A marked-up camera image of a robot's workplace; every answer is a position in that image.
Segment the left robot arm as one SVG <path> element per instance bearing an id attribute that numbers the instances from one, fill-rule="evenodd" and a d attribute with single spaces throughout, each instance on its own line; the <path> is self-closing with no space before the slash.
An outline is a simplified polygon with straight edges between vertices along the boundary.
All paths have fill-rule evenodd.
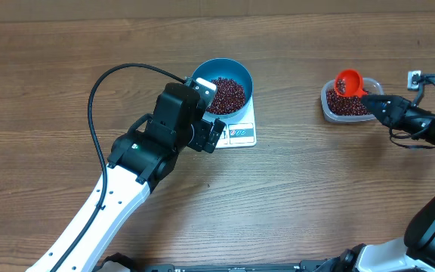
<path id="1" fill-rule="evenodd" d="M 204 119 L 217 87 L 204 79 L 168 83 L 152 113 L 118 137 L 94 190 L 30 271 L 91 271 L 128 217 L 175 167 L 185 147 L 212 153 L 224 123 Z"/>

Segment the red scoop with blue handle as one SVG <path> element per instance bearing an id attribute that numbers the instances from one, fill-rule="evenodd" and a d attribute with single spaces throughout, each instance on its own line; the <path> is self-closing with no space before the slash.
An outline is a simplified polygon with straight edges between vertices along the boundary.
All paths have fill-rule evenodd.
<path id="1" fill-rule="evenodd" d="M 335 77 L 334 89 L 338 96 L 362 97 L 367 95 L 363 87 L 363 77 L 357 70 L 343 70 Z"/>

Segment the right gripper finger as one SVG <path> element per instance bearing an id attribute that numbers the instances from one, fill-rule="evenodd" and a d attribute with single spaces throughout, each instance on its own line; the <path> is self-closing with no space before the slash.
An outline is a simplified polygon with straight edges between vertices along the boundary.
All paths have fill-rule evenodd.
<path id="1" fill-rule="evenodd" d="M 392 103 L 393 107 L 399 107 L 406 109 L 410 105 L 410 101 L 404 97 L 398 95 L 380 95 L 380 94 L 368 94 L 362 96 L 361 103 L 364 102 L 388 102 Z"/>
<path id="2" fill-rule="evenodd" d="M 392 103 L 364 102 L 363 105 L 382 125 L 391 127 L 394 124 Z"/>

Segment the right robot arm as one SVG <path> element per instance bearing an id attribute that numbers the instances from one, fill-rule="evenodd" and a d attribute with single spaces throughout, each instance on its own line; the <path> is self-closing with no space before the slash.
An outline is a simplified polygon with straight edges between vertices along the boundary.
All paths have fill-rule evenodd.
<path id="1" fill-rule="evenodd" d="M 362 104 L 390 131 L 400 130 L 435 147 L 435 114 L 404 97 L 370 94 Z M 435 197 L 410 221 L 402 238 L 358 245 L 323 264 L 324 271 L 435 271 Z"/>

